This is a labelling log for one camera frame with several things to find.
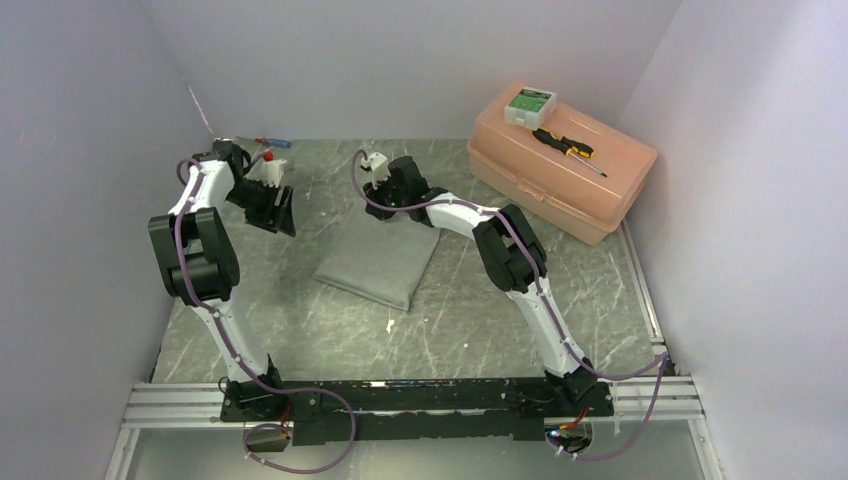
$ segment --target white wall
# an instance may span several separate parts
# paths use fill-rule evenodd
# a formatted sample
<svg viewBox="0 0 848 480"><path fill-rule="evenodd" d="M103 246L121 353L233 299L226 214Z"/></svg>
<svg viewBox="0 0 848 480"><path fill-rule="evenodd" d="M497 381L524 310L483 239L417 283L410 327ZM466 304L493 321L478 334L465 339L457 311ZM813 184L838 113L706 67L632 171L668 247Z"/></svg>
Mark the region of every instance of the white wall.
<svg viewBox="0 0 848 480"><path fill-rule="evenodd" d="M680 0L143 0L216 134L461 138L516 80L613 122Z"/></svg>
<svg viewBox="0 0 848 480"><path fill-rule="evenodd" d="M103 478L172 305L147 220L210 135L137 1L0 12L0 477Z"/></svg>
<svg viewBox="0 0 848 480"><path fill-rule="evenodd" d="M848 10L684 0L619 126L631 214L731 479L848 471Z"/></svg>

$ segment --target marble floor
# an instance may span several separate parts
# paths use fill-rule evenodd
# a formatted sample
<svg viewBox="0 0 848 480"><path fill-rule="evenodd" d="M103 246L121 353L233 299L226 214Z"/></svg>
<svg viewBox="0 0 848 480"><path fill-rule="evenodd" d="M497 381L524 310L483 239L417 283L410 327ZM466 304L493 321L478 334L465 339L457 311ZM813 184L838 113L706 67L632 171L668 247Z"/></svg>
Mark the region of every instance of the marble floor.
<svg viewBox="0 0 848 480"><path fill-rule="evenodd" d="M222 217L241 264L239 296L284 379L539 376L541 359L518 308L489 283L473 242L441 232L439 245L402 312L312 278L358 197L348 161L357 148L412 155L430 185L476 203L508 200L468 173L465 140L297 141L277 155L294 161L297 237L246 225L227 204ZM250 153L252 141L242 146ZM548 252L554 297L587 356L601 369L631 371L652 358L635 273L620 230L589 247L527 213ZM387 331L394 320L391 331ZM200 319L178 302L154 382L209 382L226 374Z"/></svg>

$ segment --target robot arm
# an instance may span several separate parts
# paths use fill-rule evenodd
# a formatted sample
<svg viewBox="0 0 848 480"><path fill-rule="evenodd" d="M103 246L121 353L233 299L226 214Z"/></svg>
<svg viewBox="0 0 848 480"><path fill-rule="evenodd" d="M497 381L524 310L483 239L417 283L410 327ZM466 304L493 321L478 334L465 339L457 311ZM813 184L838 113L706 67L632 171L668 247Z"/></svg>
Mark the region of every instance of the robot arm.
<svg viewBox="0 0 848 480"><path fill-rule="evenodd" d="M225 201L244 209L245 221L251 225L276 233L295 236L291 215L291 187L277 188L263 185L261 180L245 178L244 160L249 156L230 141L216 141L211 152L194 155L202 169L189 168L190 178L177 204L167 215L150 219L148 231L159 264L165 289L172 297L180 297L192 308L208 327L221 352L227 352L224 339L216 328L212 314L194 304L186 290L175 243L175 222L186 203L189 209L183 217L182 232L188 275L198 298L221 314L221 325L235 351L247 367L265 383L279 383L279 375L268 355L262 350L256 336L250 331L236 294L240 272L238 259L230 243L219 214ZM190 198L197 182L201 184L194 198ZM238 364L224 355L229 384L227 391L238 397L244 410L261 412L271 408L263 402L250 402L261 397L258 387Z"/></svg>
<svg viewBox="0 0 848 480"><path fill-rule="evenodd" d="M533 331L545 364L548 379L562 387L563 400L575 403L597 381L597 377L580 366L568 352L567 343L577 356L583 350L574 341L551 295L545 261L547 255L521 210L515 205L502 209L480 206L458 199L442 188L430 188L421 176L412 157L401 157L388 162L379 153L369 155L361 167L371 172L372 181L364 187L366 196L373 202L392 207L427 204L410 210L410 217L430 227L446 228L475 241L486 273L492 282L506 292ZM394 212L374 205L366 210L372 216L385 220ZM534 259L539 278L524 254L508 235L502 217L517 234Z"/></svg>

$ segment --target black bracket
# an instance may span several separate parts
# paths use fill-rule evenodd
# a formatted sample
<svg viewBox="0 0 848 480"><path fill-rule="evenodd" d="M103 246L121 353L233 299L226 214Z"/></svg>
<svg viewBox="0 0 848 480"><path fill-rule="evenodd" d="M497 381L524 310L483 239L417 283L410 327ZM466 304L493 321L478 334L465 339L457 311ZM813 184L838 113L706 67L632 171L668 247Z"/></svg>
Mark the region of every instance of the black bracket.
<svg viewBox="0 0 848 480"><path fill-rule="evenodd" d="M545 262L548 255L521 209L514 204L509 204L500 209L500 213L506 217L521 243L527 247L527 251L530 252L530 256L539 268L539 276L547 275L548 269ZM527 293L528 286L535 278L533 267L518 246L512 242L500 219L492 217L478 224L471 232L492 283L504 292L516 290Z"/></svg>
<svg viewBox="0 0 848 480"><path fill-rule="evenodd" d="M447 193L444 188L430 188L427 179L421 176L418 165L410 156L399 157L389 162L389 178L373 185L365 184L365 196L370 200L386 207L408 207L418 205ZM388 220L395 212L387 212L371 205L365 206L365 211L378 220ZM411 210L409 217L418 223L432 227L427 210L419 208Z"/></svg>
<svg viewBox="0 0 848 480"><path fill-rule="evenodd" d="M159 273L165 290L172 297L180 297L183 303L193 306L186 290L185 279L180 270L179 257L174 238L174 215L153 217L147 224L153 252L159 264ZM239 283L240 272L236 252L224 229L218 210L202 208L188 213L182 222L182 248L190 240L199 240L202 251L186 254L188 275L200 300L230 299L232 288Z"/></svg>
<svg viewBox="0 0 848 480"><path fill-rule="evenodd" d="M268 371L259 375L259 380L272 388L283 388L280 372L268 357ZM268 393L253 382L227 382L224 392L224 404L221 407L221 421L279 421L289 405L286 395Z"/></svg>
<svg viewBox="0 0 848 480"><path fill-rule="evenodd" d="M609 384L597 383L576 403L557 401L561 385L550 378L475 378L285 382L285 388L321 387L345 398L357 412L356 440L512 436L536 441L544 419L614 414ZM350 418L339 403L324 395L296 394L291 402L293 445L344 441ZM432 410L457 410L444 415ZM479 414L467 415L462 410ZM380 412L393 411L392 415Z"/></svg>

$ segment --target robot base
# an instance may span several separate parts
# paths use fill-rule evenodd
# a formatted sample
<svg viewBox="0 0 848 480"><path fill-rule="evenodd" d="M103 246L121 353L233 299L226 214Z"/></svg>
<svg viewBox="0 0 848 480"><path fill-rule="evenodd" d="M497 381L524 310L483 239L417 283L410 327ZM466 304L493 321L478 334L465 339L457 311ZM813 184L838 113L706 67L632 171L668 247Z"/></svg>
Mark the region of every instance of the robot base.
<svg viewBox="0 0 848 480"><path fill-rule="evenodd" d="M324 388L345 398L357 412L356 440L511 435L514 440L535 441L542 438L545 418L577 417L586 406L587 417L614 414L609 384L603 382L595 383L575 404L558 401L561 387L539 377L282 384L282 388L303 387ZM293 445L323 445L350 435L350 420L335 400L297 394L287 401L292 405ZM226 406L221 420L269 421L234 413Z"/></svg>

